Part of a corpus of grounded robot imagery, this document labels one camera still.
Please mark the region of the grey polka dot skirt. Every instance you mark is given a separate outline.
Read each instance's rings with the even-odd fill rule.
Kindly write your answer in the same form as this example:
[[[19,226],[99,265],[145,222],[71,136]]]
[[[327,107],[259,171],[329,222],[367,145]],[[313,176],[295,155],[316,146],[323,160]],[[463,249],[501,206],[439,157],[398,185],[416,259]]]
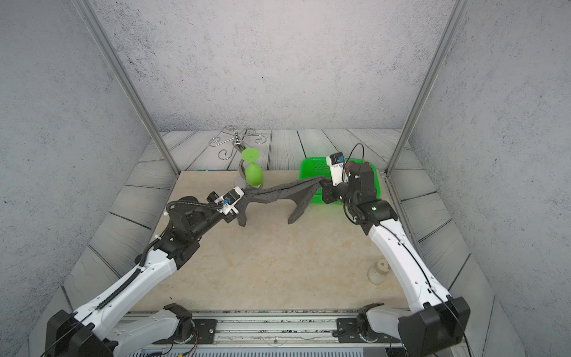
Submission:
[[[288,199],[296,204],[296,208],[288,218],[288,224],[295,223],[303,215],[318,189],[322,188],[321,182],[323,180],[327,180],[327,178],[325,176],[316,176],[265,189],[247,188],[244,191],[244,196],[235,205],[235,208],[238,210],[236,218],[239,226],[246,226],[246,209],[249,204],[269,204],[281,199]]]

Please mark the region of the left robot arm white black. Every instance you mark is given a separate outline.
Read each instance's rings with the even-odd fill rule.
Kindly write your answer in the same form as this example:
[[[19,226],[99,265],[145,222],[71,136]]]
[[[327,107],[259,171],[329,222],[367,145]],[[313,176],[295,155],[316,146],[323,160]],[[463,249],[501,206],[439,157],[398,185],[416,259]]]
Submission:
[[[135,266],[116,283],[74,312],[54,314],[46,326],[43,356],[71,355],[72,340],[85,333],[96,354],[112,355],[118,344],[107,336],[150,290],[181,269],[196,253],[202,236],[225,218],[224,199],[199,202],[192,196],[167,203],[167,227],[150,242]]]

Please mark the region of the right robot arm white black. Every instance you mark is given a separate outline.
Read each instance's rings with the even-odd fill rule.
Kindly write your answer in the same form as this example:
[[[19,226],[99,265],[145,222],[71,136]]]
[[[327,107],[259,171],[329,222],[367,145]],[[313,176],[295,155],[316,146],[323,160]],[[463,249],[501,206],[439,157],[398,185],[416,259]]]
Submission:
[[[370,307],[363,339],[384,334],[404,345],[410,356],[429,356],[466,340],[471,314],[464,298],[452,297],[411,245],[390,203],[377,197],[375,171],[367,162],[327,157],[331,178],[322,184],[325,203],[342,202],[349,220],[361,226],[396,276],[408,309]]]

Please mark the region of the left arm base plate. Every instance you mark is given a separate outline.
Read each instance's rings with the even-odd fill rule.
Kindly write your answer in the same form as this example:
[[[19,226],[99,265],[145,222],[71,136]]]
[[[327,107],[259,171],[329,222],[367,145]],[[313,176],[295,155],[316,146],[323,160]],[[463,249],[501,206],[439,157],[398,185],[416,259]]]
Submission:
[[[212,345],[217,330],[216,319],[182,321],[168,339],[153,342],[154,345]]]

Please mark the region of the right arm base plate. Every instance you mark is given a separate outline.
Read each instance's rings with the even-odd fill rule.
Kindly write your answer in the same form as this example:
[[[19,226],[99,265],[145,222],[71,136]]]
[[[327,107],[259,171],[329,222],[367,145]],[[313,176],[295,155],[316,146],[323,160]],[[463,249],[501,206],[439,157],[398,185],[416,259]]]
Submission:
[[[364,318],[338,318],[332,337],[342,344],[368,343],[367,327]]]

